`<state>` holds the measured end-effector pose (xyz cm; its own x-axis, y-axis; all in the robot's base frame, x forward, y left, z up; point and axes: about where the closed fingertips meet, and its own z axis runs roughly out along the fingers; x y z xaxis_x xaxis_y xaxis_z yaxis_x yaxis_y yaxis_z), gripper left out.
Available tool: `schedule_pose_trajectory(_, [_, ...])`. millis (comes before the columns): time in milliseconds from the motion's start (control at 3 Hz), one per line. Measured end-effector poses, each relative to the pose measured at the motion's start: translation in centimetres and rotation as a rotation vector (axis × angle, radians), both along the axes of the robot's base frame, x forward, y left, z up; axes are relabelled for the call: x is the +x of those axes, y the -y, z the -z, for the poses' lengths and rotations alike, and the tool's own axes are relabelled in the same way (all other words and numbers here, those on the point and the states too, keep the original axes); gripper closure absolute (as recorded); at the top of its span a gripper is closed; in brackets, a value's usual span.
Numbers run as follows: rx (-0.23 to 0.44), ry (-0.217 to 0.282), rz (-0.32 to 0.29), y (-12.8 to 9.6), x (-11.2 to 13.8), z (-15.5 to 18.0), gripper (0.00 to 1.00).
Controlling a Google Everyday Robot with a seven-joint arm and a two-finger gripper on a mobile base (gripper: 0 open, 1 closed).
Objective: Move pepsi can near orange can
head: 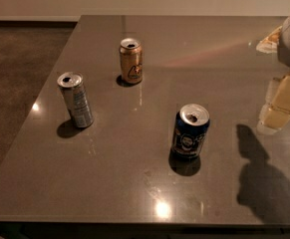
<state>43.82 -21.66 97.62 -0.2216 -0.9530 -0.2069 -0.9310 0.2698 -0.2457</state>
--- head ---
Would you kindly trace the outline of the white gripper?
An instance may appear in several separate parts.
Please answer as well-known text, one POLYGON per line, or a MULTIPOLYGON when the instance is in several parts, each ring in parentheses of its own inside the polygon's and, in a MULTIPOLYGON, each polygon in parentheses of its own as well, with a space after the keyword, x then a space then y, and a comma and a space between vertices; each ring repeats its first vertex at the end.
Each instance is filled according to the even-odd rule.
MULTIPOLYGON (((278 51, 278 60, 290 67, 290 16, 256 46, 258 52, 278 51)), ((290 121, 290 72, 274 78, 268 86, 265 105, 259 115, 259 129, 282 129, 290 121)))

